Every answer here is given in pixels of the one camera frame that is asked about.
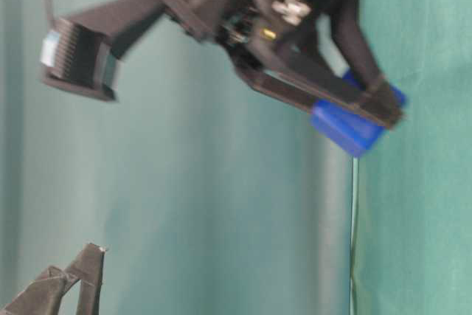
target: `gripper jaw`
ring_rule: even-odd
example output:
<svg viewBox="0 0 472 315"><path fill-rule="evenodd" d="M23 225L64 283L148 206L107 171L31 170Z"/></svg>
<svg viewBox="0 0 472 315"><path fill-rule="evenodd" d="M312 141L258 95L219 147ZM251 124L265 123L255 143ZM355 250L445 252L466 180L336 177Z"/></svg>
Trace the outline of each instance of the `gripper jaw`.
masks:
<svg viewBox="0 0 472 315"><path fill-rule="evenodd" d="M45 269L0 315L58 315L66 293L80 281L77 315L98 315L105 249L92 243L65 269Z"/></svg>
<svg viewBox="0 0 472 315"><path fill-rule="evenodd" d="M44 40L44 82L99 100L115 100L117 61L164 14L161 0L116 0L55 20Z"/></svg>

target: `blue pad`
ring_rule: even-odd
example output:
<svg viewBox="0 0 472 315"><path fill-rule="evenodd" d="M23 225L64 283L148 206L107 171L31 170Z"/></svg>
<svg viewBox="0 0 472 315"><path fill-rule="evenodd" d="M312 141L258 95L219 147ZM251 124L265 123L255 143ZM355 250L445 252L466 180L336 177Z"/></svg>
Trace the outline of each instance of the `blue pad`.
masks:
<svg viewBox="0 0 472 315"><path fill-rule="evenodd" d="M351 71L343 79L358 86ZM395 87L392 88L400 104L405 105L406 96ZM385 131L385 128L326 100L319 100L315 104L311 122L316 130L356 158L368 151Z"/></svg>

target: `black plastic part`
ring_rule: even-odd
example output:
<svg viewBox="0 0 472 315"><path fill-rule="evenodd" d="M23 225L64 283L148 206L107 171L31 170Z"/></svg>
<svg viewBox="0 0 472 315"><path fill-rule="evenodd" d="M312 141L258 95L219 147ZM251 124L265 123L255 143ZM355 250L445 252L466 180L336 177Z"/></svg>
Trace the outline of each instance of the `black plastic part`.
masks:
<svg viewBox="0 0 472 315"><path fill-rule="evenodd" d="M237 75L253 90L310 113L317 97L261 71L236 67Z"/></svg>
<svg viewBox="0 0 472 315"><path fill-rule="evenodd" d="M223 19L228 18L228 14L240 13L245 4L241 0L163 1L174 19L197 41L218 38L221 32L217 29L223 26ZM388 89L381 95L388 102L374 90L385 80L358 25L358 0L300 0L310 7L311 12L298 26L287 23L274 11L274 1L277 0L249 1L249 6L254 7L257 14L249 40L243 44L246 51L256 57L263 69L276 72L283 81L309 97L329 100L383 127L393 127L402 116L401 108ZM293 51L293 47L300 44L307 47L302 42L313 33L314 23L322 13L331 17L333 40L363 88L352 87L336 77L317 51ZM265 38L265 31L273 34L273 38ZM255 69L250 64L241 68ZM256 72L241 75L240 71L238 74L246 82L252 75L258 76L258 80L266 77ZM305 103L296 101L295 97L287 102L298 108L305 107Z"/></svg>
<svg viewBox="0 0 472 315"><path fill-rule="evenodd" d="M115 100L117 60L162 16L161 0L116 0L56 21L60 40L44 82L98 100Z"/></svg>
<svg viewBox="0 0 472 315"><path fill-rule="evenodd" d="M50 266L41 272L0 315L58 315L64 295L79 281L76 314L98 315L104 258L103 248L88 244L64 271Z"/></svg>

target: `white label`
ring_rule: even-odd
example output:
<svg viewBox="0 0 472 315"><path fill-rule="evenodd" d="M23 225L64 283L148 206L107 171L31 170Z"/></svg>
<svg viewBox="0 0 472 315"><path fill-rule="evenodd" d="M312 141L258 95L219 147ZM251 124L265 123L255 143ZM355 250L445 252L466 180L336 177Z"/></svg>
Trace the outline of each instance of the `white label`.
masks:
<svg viewBox="0 0 472 315"><path fill-rule="evenodd" d="M294 26L299 25L302 19L311 11L311 8L300 0L275 1L272 4L272 9L282 15L285 21Z"/></svg>
<svg viewBox="0 0 472 315"><path fill-rule="evenodd" d="M54 30L49 31L46 38L43 40L41 62L49 68L54 66L56 49L58 48L59 40L60 33Z"/></svg>

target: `blue object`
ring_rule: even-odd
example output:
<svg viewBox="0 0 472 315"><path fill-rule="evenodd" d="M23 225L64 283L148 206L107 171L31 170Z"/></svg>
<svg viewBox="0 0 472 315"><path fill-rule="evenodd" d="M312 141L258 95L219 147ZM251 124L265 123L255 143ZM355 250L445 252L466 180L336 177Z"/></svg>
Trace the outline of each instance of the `blue object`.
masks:
<svg viewBox="0 0 472 315"><path fill-rule="evenodd" d="M358 87L351 71L343 79ZM405 105L405 94L392 88L400 104ZM368 151L385 131L385 128L326 100L319 100L315 104L311 122L316 130L356 158Z"/></svg>

